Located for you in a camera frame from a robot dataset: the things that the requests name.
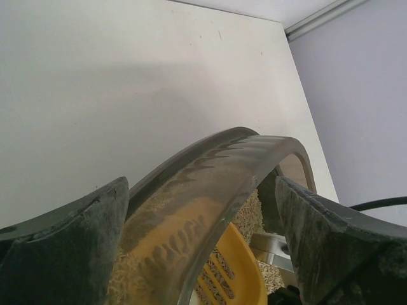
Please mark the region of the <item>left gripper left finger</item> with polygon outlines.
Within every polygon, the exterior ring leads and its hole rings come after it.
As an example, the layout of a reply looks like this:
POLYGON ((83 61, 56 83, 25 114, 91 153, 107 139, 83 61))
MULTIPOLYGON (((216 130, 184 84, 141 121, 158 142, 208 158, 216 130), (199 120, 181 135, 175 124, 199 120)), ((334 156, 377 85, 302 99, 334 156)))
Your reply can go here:
POLYGON ((1 229, 1 304, 103 304, 129 202, 119 177, 1 229))

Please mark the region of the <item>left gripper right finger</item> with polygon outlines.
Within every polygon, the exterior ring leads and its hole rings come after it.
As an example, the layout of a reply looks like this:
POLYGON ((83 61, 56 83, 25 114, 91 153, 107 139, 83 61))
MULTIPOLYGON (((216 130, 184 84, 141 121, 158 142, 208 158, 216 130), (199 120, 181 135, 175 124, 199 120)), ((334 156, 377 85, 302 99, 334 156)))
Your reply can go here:
POLYGON ((406 227, 286 177, 275 197, 303 304, 406 304, 406 227))

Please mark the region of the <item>yellow litter scoop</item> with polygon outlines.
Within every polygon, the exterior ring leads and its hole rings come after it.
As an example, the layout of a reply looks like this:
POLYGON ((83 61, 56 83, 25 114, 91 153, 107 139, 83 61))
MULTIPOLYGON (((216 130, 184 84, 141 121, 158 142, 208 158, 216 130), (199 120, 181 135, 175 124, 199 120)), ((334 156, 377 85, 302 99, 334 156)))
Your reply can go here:
POLYGON ((257 260, 234 224, 229 224, 197 280, 190 304, 267 304, 257 260))

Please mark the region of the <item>brown litter box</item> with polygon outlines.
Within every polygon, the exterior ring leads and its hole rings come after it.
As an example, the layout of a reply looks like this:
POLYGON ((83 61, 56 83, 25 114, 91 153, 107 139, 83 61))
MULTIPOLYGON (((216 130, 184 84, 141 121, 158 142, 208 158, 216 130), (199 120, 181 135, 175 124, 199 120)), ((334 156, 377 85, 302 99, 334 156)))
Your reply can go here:
POLYGON ((130 190, 106 304, 190 304, 204 265, 236 213, 290 155, 315 189, 299 140, 244 127, 199 140, 138 182, 130 190))

